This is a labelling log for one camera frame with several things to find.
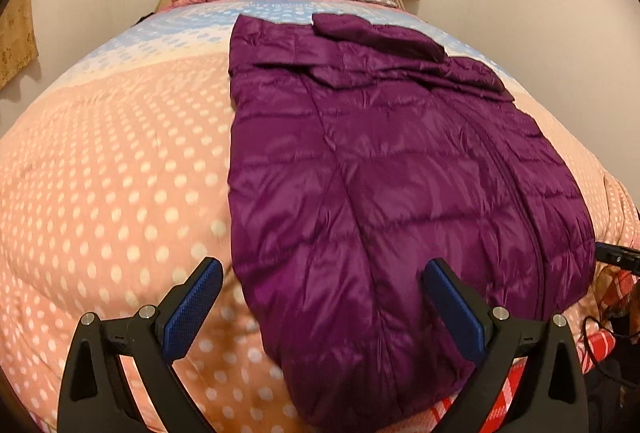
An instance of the bed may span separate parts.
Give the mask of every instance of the bed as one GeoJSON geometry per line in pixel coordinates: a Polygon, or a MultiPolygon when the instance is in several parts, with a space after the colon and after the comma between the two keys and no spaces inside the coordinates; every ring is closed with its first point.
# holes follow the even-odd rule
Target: bed
{"type": "MultiPolygon", "coordinates": [[[[341,0],[228,0],[162,12],[79,61],[0,140],[0,367],[44,431],[56,427],[80,316],[124,317],[157,304],[207,255],[223,263],[225,285],[175,363],[178,376],[217,431],[304,431],[231,269],[227,68],[238,15],[308,24],[317,12],[416,29],[450,55],[486,63],[571,169],[596,239],[640,243],[633,202],[598,160],[498,64],[413,15],[341,0]]],[[[565,312],[575,336],[585,315],[625,307],[635,282],[598,265],[590,292],[565,312]]],[[[607,355],[612,337],[589,332],[596,355],[607,355]]],[[[578,351],[586,371],[581,344],[578,351]]],[[[125,368],[146,423],[162,431],[135,366],[125,368]]],[[[514,366],[494,427],[521,373],[514,366]]],[[[428,431],[451,402],[386,431],[428,431]]]]}

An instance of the metal screw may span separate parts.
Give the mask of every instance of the metal screw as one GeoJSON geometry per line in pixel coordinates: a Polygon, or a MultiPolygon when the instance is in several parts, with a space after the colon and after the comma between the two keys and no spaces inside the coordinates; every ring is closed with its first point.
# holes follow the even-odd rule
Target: metal screw
{"type": "Polygon", "coordinates": [[[564,327],[566,325],[566,318],[563,315],[556,314],[554,316],[554,323],[558,327],[564,327]]]}
{"type": "Polygon", "coordinates": [[[492,313],[494,314],[494,318],[500,321],[509,318],[509,311],[504,307],[495,307],[492,313]]]}
{"type": "Polygon", "coordinates": [[[80,318],[80,322],[84,325],[90,325],[94,322],[95,315],[93,312],[87,312],[80,318]]]}
{"type": "Polygon", "coordinates": [[[138,311],[138,314],[143,319],[148,319],[156,313],[156,307],[153,305],[145,305],[138,311]]]}

